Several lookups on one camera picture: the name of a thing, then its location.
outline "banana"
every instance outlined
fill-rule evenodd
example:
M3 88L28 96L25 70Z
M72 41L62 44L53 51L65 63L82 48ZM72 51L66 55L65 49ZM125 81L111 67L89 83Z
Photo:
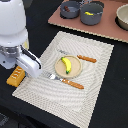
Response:
M87 15L94 15L93 13L90 13L90 12L85 12L85 14L87 14Z
M61 60L66 66L66 74L70 73L70 71L71 71L71 62L70 62L70 60L65 58L65 57L61 57Z

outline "orange handle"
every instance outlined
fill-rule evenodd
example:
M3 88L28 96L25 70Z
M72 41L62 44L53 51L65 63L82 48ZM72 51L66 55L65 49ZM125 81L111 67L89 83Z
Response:
M66 80L66 79L63 79L62 82L65 83L65 84L69 84L69 85L71 85L71 86L73 86L73 87L79 88L79 89L84 89L84 86L82 86L82 85L80 85L80 84L77 84L77 83L75 83L75 82Z
M9 85L18 87L24 77L25 71L21 67L17 66L6 82Z
M90 61L90 62L93 62L93 63L96 62L96 59L93 59L93 58L89 58L89 57L85 57L85 56L81 56L81 55L77 55L77 57L78 57L79 59L86 60L86 61Z

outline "fork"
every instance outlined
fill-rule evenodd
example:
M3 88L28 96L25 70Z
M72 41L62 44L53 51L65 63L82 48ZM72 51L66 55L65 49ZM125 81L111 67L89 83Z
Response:
M84 89L84 86L83 85L80 85L80 84L77 84L75 82L72 82L72 81L69 81L67 79L61 79L59 78L58 76L50 73L50 72L47 72L47 71L44 71L42 72L43 76L49 78L49 79L52 79L52 80L60 80L61 82L65 83L65 84L68 84L68 85L71 85L73 87L76 87L76 88L79 88L79 89Z

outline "peeled banana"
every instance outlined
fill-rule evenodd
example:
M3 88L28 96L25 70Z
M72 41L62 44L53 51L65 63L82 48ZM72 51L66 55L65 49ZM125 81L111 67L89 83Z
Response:
M61 57L62 62L66 66L66 74L70 73L71 71L71 61L65 57Z

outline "wooden handle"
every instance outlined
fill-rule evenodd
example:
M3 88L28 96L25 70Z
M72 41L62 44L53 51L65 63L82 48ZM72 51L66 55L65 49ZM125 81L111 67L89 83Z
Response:
M85 56L81 56L81 55L77 55L77 57L78 57L79 59L86 60L86 61L90 61L90 62L93 62L93 63L96 62L96 59L93 59L93 58L89 58L89 57L85 57Z
M75 82L66 80L66 79L63 79L62 82L65 83L65 84L69 84L69 85L71 85L71 86L73 86L73 87L79 88L79 89L84 89L84 86L82 86L82 85L80 85L80 84L77 84L77 83L75 83Z

